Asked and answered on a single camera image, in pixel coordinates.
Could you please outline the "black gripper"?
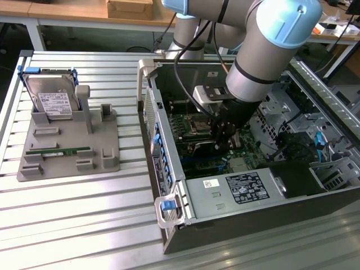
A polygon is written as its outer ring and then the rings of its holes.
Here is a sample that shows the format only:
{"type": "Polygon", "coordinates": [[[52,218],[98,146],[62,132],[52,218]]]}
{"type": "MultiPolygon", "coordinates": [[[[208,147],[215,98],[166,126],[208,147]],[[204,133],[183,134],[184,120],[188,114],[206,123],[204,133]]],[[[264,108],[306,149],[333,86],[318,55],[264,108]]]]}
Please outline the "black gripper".
{"type": "Polygon", "coordinates": [[[260,101],[245,102],[224,100],[219,107],[218,115],[211,122],[210,134],[216,152],[242,148],[244,142],[240,137],[243,126],[250,120],[260,101]]]}

